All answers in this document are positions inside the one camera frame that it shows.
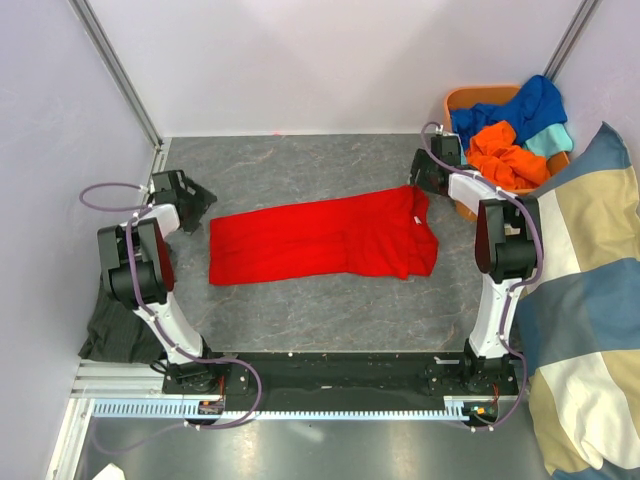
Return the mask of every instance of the striped cushion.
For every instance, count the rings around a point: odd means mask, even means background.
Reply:
[[[544,269],[516,321],[557,479],[640,478],[640,219],[629,152],[603,124],[536,190]]]

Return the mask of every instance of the red garment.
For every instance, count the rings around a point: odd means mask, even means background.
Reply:
[[[428,206],[420,189],[405,186],[213,219],[209,282],[430,275],[438,240],[426,223]]]

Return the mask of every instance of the clothing pile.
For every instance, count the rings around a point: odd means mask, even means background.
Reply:
[[[542,75],[505,105],[477,103],[451,112],[467,163],[508,190],[536,188],[549,179],[547,159],[573,150],[566,121],[560,92]]]

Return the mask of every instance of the gray floor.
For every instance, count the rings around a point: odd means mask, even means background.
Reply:
[[[509,406],[501,402],[501,410]],[[175,420],[101,419],[103,448],[126,448]],[[179,429],[117,456],[87,441],[93,478],[107,464],[127,480],[549,480],[526,405],[493,433],[428,421],[256,421],[218,432]]]
[[[219,198],[201,230],[169,237],[176,297],[207,343],[223,351],[461,349],[481,293],[475,227],[438,196],[428,212],[440,241],[431,277],[208,283],[209,219],[403,185],[418,146],[416,135],[175,139],[167,169],[184,169]]]

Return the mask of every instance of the black cloth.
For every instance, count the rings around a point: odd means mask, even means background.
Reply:
[[[147,324],[100,288],[89,325],[89,337],[78,355],[96,362],[151,363],[164,349]]]

